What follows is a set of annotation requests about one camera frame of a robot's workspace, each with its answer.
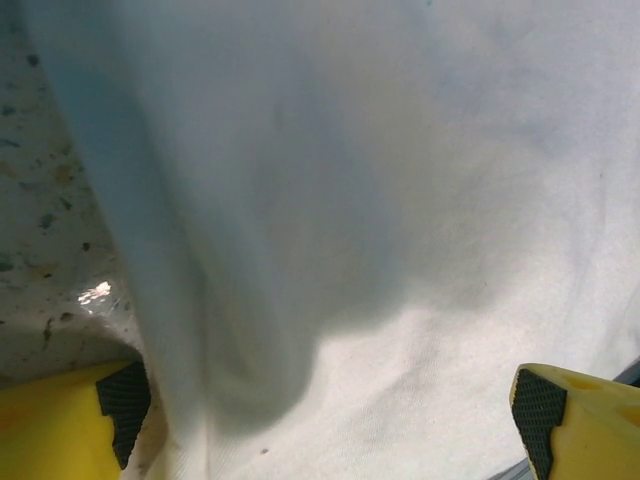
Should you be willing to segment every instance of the terrazzo floor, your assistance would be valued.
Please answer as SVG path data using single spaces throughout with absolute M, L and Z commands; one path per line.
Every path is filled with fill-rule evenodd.
M 0 2 L 0 388 L 140 348 L 117 256 L 17 4 Z M 161 418 L 154 402 L 122 479 L 147 467 Z

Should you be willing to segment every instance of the black rubber grip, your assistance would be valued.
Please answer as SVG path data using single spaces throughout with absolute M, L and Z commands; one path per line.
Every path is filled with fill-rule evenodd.
M 113 452 L 120 468 L 124 470 L 151 404 L 151 392 L 143 364 L 135 362 L 103 378 L 96 382 L 96 389 L 102 414 L 113 420 Z
M 566 390 L 530 370 L 520 370 L 511 412 L 538 480 L 549 480 L 551 475 L 551 432 L 562 425 L 566 405 Z

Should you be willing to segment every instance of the dark speck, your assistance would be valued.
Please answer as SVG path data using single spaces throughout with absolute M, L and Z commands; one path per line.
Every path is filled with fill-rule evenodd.
M 20 144 L 13 140 L 9 140 L 8 138 L 0 138 L 0 147 L 20 148 Z
M 60 203 L 62 203 L 62 206 L 67 211 L 71 210 L 71 207 L 73 207 L 73 205 L 71 205 L 68 200 L 65 200 L 62 197 L 60 197 Z
M 29 65 L 32 67 L 37 67 L 40 64 L 40 57 L 31 53 L 27 55 L 27 62 L 29 62 Z
M 0 110 L 2 116 L 8 117 L 9 115 L 13 115 L 16 113 L 16 108 L 11 105 L 3 105 L 2 110 Z
M 38 226 L 44 230 L 47 230 L 51 226 L 51 224 L 54 222 L 55 219 L 56 217 L 54 217 L 50 213 L 47 213 L 42 217 L 40 217 L 40 222 L 38 223 Z
M 47 320 L 47 326 L 44 327 L 42 331 L 42 337 L 44 338 L 44 345 L 42 349 L 45 350 L 49 345 L 49 340 L 51 340 L 51 325 L 53 324 L 53 317 Z
M 15 268 L 11 257 L 6 253 L 0 253 L 0 272 L 10 272 Z
M 67 323 L 70 322 L 71 320 L 73 320 L 73 318 L 75 317 L 75 315 L 71 312 L 64 312 L 62 315 L 60 315 L 60 321 L 63 323 Z

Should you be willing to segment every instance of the white fabric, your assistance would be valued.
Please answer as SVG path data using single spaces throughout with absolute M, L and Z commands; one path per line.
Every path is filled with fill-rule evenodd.
M 523 457 L 518 364 L 640 353 L 634 0 L 26 18 L 128 269 L 156 478 L 485 480 Z

